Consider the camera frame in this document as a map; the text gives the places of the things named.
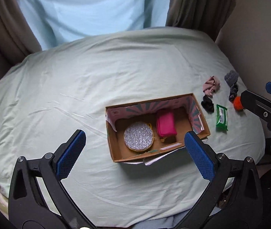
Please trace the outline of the orange fluffy pompom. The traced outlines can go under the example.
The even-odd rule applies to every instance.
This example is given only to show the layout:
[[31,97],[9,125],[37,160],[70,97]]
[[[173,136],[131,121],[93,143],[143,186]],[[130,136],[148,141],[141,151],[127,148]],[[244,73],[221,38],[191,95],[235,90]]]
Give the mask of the orange fluffy pompom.
[[244,109],[242,103],[241,103],[241,97],[236,96],[234,101],[233,101],[233,107],[236,111],[242,111]]

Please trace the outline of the black patterned cloth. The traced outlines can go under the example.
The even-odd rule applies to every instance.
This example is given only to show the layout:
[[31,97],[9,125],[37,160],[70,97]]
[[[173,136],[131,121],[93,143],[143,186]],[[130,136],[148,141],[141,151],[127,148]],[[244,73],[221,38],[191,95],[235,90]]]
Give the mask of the black patterned cloth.
[[233,84],[230,87],[230,93],[229,93],[229,97],[228,97],[228,100],[230,102],[234,102],[234,99],[237,97],[238,91],[239,91],[239,86],[237,83]]

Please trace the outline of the green wet wipes pack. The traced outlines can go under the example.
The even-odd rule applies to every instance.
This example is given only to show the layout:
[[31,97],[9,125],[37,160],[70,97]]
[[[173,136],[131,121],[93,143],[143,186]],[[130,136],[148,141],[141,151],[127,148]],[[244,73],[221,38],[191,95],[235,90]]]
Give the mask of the green wet wipes pack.
[[228,130],[228,111],[227,108],[219,104],[216,105],[216,128],[221,131]]

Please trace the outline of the small black scrunchie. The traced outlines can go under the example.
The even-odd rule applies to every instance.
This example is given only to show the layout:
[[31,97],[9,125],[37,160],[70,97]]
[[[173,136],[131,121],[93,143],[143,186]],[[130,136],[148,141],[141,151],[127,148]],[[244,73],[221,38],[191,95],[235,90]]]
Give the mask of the small black scrunchie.
[[207,113],[214,113],[215,111],[212,99],[207,95],[203,96],[201,106],[203,107],[203,109],[205,109],[205,111],[207,111]]

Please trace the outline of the grey knitted cloth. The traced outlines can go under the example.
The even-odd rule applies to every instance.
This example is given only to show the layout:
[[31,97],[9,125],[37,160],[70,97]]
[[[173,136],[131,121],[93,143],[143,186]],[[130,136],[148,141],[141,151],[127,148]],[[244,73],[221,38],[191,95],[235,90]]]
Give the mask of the grey knitted cloth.
[[239,74],[235,70],[229,71],[225,76],[224,80],[228,84],[229,87],[233,86],[234,84],[237,83],[239,78]]

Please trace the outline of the pink crumpled cloth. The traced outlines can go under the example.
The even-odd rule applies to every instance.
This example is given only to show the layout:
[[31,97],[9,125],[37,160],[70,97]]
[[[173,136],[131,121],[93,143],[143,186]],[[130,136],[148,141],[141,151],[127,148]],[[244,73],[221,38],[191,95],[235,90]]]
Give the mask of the pink crumpled cloth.
[[212,98],[220,88],[220,81],[216,76],[211,76],[202,86],[203,93]]

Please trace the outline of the pink fabric pouch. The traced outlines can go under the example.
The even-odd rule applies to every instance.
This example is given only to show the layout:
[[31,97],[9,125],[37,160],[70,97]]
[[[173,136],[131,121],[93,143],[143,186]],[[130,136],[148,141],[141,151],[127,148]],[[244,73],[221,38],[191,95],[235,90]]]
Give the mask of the pink fabric pouch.
[[176,136],[175,119],[172,110],[159,110],[156,120],[157,133],[161,138]]

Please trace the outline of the right brown curtain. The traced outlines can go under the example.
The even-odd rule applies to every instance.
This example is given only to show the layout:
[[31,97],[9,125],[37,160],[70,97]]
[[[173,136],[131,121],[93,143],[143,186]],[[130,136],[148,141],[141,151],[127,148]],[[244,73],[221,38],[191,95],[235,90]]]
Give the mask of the right brown curtain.
[[165,25],[202,31],[215,41],[235,5],[235,0],[170,0]]

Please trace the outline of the brown curtain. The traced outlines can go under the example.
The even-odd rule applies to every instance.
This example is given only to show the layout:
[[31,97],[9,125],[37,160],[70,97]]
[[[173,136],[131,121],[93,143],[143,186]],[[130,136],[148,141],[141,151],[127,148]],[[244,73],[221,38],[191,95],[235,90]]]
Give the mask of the brown curtain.
[[215,41],[235,5],[235,0],[170,0],[165,25],[202,31]]
[[16,0],[0,0],[0,54],[11,65],[40,52],[40,43],[32,32]]

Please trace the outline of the round silver glitter purse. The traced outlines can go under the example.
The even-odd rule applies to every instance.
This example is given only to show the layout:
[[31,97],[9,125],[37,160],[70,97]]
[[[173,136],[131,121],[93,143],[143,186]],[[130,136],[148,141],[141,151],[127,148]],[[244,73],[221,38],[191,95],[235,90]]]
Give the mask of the round silver glitter purse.
[[124,143],[134,152],[148,150],[154,142],[154,132],[149,123],[136,122],[124,131]]

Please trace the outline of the open cardboard box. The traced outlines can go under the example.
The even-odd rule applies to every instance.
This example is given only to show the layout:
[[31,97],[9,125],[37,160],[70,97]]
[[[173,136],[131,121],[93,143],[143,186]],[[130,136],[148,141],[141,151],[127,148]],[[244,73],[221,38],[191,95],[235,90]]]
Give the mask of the open cardboard box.
[[189,131],[210,136],[194,94],[106,107],[106,130],[113,162],[146,161],[185,146]]

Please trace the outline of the left brown curtain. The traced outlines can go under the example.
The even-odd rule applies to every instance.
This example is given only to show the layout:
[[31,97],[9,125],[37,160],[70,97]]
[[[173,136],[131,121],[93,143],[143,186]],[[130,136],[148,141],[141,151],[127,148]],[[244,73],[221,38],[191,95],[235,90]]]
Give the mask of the left brown curtain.
[[0,54],[11,65],[40,52],[40,43],[32,32],[16,0],[0,0]]

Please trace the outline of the light blue hanging cloth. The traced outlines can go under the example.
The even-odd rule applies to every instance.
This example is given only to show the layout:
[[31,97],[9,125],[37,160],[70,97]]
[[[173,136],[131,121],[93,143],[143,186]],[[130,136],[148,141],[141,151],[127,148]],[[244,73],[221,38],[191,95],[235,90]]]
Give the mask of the light blue hanging cloth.
[[170,0],[16,0],[43,50],[87,36],[165,26]]

